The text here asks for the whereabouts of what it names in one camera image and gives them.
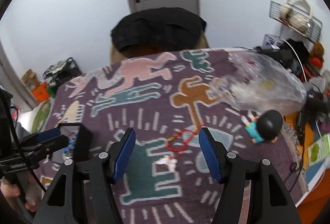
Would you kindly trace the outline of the left hand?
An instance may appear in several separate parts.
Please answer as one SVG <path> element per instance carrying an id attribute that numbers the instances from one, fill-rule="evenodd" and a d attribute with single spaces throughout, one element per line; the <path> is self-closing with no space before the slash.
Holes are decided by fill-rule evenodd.
<path id="1" fill-rule="evenodd" d="M 25 192 L 26 202 L 24 206 L 28 211 L 36 212 L 41 202 L 41 190 L 30 173 L 27 174 L 27 182 L 28 189 Z M 1 178 L 1 192 L 11 207 L 13 207 L 13 199 L 21 194 L 19 187 L 10 183 L 5 177 Z"/>

